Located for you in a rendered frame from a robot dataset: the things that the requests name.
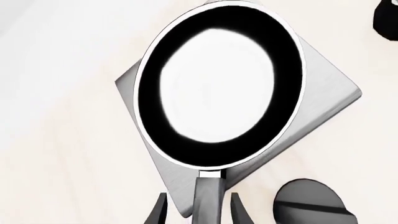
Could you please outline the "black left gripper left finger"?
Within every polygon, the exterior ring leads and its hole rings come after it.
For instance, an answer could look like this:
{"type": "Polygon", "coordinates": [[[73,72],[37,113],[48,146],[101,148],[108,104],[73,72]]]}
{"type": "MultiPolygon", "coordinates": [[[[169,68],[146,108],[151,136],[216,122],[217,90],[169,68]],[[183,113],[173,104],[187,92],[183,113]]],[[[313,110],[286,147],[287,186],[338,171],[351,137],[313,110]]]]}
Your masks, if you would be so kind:
{"type": "Polygon", "coordinates": [[[144,224],[165,224],[167,218],[167,209],[167,194],[162,192],[159,194],[159,197],[144,224]]]}

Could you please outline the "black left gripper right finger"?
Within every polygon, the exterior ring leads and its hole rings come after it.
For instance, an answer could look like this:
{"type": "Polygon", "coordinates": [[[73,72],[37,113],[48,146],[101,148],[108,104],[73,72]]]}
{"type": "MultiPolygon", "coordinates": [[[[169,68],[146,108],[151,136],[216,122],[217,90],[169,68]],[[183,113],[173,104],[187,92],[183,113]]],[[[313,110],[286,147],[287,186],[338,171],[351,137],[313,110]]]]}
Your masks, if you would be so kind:
{"type": "Polygon", "coordinates": [[[254,224],[236,192],[231,194],[230,209],[233,224],[254,224]]]}

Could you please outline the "round black stove knob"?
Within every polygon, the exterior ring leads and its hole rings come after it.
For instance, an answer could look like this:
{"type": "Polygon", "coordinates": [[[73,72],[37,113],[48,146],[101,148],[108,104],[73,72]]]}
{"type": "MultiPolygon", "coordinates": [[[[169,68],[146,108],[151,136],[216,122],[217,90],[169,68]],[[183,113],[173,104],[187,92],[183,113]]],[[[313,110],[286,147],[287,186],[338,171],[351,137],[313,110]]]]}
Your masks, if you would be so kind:
{"type": "Polygon", "coordinates": [[[295,179],[284,184],[273,203],[276,224],[358,224],[329,186],[312,179],[295,179]]]}

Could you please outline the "black frying pan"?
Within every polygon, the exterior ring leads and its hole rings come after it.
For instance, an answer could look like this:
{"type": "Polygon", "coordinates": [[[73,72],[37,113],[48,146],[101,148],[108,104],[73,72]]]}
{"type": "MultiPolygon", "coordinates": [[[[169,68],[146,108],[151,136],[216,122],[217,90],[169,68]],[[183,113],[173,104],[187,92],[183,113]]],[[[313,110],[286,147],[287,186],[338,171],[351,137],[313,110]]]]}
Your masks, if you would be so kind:
{"type": "Polygon", "coordinates": [[[250,1],[205,3],[157,35],[134,82],[136,126],[163,158],[198,171],[192,224],[221,224],[226,171],[280,139],[305,84],[297,34],[250,1]]]}

